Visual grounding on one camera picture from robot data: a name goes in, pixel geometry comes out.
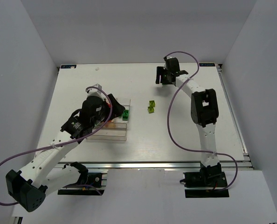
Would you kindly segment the long green lego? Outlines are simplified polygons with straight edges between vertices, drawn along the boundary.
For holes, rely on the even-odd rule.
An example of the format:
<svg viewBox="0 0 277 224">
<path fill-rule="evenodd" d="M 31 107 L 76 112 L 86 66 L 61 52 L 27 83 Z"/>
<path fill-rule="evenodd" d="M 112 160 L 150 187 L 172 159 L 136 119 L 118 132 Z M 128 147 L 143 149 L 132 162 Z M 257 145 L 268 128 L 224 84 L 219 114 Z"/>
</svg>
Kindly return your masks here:
<svg viewBox="0 0 277 224">
<path fill-rule="evenodd" d="M 129 119 L 129 115 L 123 115 L 123 116 L 122 116 L 122 120 L 123 120 L 123 121 L 127 121 L 128 119 Z"/>
</svg>

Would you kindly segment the lime lego brick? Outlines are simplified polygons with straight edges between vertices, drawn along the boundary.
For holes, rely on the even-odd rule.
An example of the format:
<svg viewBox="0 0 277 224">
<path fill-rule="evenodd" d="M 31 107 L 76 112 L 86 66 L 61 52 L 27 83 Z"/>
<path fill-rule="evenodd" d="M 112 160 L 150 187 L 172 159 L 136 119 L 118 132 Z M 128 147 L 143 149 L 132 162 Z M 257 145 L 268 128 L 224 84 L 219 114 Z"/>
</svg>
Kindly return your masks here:
<svg viewBox="0 0 277 224">
<path fill-rule="evenodd" d="M 149 106 L 150 107 L 155 107 L 155 101 L 154 100 L 150 100 L 149 101 Z"/>
<path fill-rule="evenodd" d="M 147 109 L 148 113 L 154 113 L 154 108 L 152 106 L 149 106 Z"/>
</svg>

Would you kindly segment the small green lego brick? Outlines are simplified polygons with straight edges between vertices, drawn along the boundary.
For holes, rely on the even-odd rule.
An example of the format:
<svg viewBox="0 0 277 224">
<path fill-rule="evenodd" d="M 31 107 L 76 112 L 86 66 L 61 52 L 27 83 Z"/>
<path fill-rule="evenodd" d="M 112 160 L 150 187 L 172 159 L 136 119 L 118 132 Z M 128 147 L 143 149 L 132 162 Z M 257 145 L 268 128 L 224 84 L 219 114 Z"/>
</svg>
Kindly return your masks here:
<svg viewBox="0 0 277 224">
<path fill-rule="evenodd" d="M 129 116 L 129 110 L 124 110 L 122 116 L 123 117 L 128 117 Z"/>
</svg>

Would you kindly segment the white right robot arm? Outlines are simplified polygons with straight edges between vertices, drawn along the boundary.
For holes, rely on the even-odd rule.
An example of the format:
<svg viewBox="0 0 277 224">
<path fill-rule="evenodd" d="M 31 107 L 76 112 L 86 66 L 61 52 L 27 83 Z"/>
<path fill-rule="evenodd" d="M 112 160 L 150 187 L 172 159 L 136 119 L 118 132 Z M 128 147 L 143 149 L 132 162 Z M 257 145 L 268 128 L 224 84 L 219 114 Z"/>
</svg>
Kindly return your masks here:
<svg viewBox="0 0 277 224">
<path fill-rule="evenodd" d="M 216 92 L 197 84 L 185 70 L 180 69 L 177 58 L 164 57 L 165 65 L 158 66 L 156 84 L 172 84 L 177 91 L 182 90 L 191 99 L 191 118 L 199 132 L 201 149 L 201 172 L 214 177 L 222 172 L 216 154 L 215 125 L 219 116 Z"/>
</svg>

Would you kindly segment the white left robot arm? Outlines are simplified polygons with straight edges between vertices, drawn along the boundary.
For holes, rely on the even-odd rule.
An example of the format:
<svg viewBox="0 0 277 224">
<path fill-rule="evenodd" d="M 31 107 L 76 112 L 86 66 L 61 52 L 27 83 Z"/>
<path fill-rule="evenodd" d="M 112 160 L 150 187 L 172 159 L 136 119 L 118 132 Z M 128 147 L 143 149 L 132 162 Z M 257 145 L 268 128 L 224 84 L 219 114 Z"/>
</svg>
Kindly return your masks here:
<svg viewBox="0 0 277 224">
<path fill-rule="evenodd" d="M 27 212 L 36 210 L 54 191 L 87 184 L 88 169 L 79 162 L 65 165 L 56 175 L 51 174 L 51 170 L 84 136 L 91 134 L 95 126 L 123 114 L 125 107 L 112 94 L 108 99 L 110 102 L 98 94 L 88 96 L 82 107 L 61 126 L 51 142 L 51 149 L 43 150 L 19 171 L 10 170 L 6 174 L 9 195 Z"/>
</svg>

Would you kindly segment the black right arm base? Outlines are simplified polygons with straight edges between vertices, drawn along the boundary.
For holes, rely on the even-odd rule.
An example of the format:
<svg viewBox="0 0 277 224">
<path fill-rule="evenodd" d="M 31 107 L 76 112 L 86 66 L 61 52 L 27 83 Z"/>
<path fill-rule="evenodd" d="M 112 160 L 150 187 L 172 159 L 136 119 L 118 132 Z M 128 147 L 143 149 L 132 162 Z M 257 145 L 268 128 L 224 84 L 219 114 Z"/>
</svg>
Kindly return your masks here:
<svg viewBox="0 0 277 224">
<path fill-rule="evenodd" d="M 228 198 L 229 190 L 220 163 L 215 166 L 201 165 L 198 172 L 185 172 L 180 183 L 185 186 L 185 198 Z"/>
</svg>

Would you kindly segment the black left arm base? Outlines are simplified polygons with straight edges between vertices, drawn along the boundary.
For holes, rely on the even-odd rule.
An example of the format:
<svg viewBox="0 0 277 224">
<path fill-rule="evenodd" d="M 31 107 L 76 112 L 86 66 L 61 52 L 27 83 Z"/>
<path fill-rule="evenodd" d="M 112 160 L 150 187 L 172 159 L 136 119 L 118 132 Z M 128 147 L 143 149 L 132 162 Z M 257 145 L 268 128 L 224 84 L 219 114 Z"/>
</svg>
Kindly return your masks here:
<svg viewBox="0 0 277 224">
<path fill-rule="evenodd" d="M 66 196 L 102 196 L 106 187 L 107 173 L 105 171 L 89 170 L 79 162 L 65 164 L 76 168 L 80 172 L 80 177 L 76 183 L 70 184 L 58 190 L 58 195 Z"/>
</svg>

